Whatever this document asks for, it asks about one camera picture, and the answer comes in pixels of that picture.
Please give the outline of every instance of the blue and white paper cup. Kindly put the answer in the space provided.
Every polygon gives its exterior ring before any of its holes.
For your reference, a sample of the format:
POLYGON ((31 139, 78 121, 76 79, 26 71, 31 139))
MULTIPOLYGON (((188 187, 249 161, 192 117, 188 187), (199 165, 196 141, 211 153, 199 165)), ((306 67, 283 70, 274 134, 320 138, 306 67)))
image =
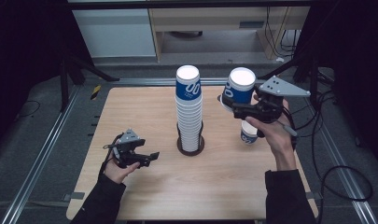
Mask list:
POLYGON ((249 124, 246 120, 242 121, 241 139, 248 145, 252 145, 258 140, 258 129, 249 124))
POLYGON ((201 100, 201 81, 198 68, 183 65, 176 71, 176 101, 182 105, 196 105, 201 100))
MULTIPOLYGON (((256 76, 250 69, 244 67, 234 68, 230 72, 223 94, 232 98, 235 103, 250 104, 255 81, 256 76)), ((231 111, 229 107, 223 104, 222 100, 220 102, 227 110, 231 111)))

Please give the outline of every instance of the wooden table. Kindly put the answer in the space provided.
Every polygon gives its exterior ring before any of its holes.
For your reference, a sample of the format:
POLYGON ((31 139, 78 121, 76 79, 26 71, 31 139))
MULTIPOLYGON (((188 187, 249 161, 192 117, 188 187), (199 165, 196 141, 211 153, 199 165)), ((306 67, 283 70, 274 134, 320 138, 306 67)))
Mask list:
MULTIPOLYGON (((104 145, 128 128, 146 139, 135 152, 160 156, 149 167, 130 174, 121 200, 120 220, 264 219, 267 191, 264 172, 275 170, 265 139, 245 145, 241 121, 217 100, 224 87, 203 87, 201 154, 188 157, 176 147, 175 87, 112 89, 105 102, 75 192, 88 196, 105 159, 104 145)), ((297 159, 301 177, 310 191, 297 159)), ((84 200, 69 204, 72 219, 84 200)), ((310 205, 317 216, 314 200, 310 205)))

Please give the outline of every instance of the person's arm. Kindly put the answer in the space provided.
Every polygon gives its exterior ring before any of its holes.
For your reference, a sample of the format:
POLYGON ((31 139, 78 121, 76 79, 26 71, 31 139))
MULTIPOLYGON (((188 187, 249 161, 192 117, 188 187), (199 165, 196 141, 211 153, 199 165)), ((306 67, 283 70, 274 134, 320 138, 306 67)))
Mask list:
POLYGON ((315 217, 306 199, 305 189, 296 166, 290 135, 281 123, 289 125, 285 115, 279 122, 263 123, 254 118, 246 121, 261 130, 275 157, 276 171, 265 173, 267 188, 266 219, 268 224, 312 224, 315 217))
POLYGON ((119 202, 126 186, 124 178, 138 166, 136 162, 126 169, 119 168, 113 159, 109 160, 95 187, 83 206, 72 219, 71 224, 113 224, 119 213, 119 202))

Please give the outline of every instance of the human hand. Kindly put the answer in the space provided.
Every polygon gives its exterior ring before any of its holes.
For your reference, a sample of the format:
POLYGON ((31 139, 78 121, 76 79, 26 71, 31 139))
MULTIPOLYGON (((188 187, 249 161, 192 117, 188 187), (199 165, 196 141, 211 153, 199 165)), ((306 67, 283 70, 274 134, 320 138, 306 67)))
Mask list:
POLYGON ((125 169, 120 168, 116 161, 113 159, 113 152, 110 153, 106 168, 105 168, 105 175, 111 179, 113 182, 120 184, 124 180, 124 178, 136 170, 139 167, 140 162, 136 162, 125 169))
MULTIPOLYGON (((284 100, 284 107, 288 109, 288 102, 284 100)), ((296 169, 296 160, 293 153, 293 146, 291 145, 290 133, 284 130, 283 125, 290 126, 288 118, 282 114, 278 121, 273 123, 263 123, 258 119, 246 117, 245 120, 262 131, 271 151, 275 156, 277 170, 294 170, 296 169)))

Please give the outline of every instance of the black sleeve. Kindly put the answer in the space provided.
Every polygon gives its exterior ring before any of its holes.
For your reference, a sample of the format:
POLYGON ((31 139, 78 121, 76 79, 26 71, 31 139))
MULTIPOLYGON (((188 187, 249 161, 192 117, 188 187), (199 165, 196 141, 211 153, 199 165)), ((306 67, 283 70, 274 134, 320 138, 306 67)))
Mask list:
POLYGON ((107 176, 101 175, 71 224, 115 223, 124 190, 124 184, 116 184, 107 176))
POLYGON ((267 224, 316 223, 298 170, 265 173, 267 224))

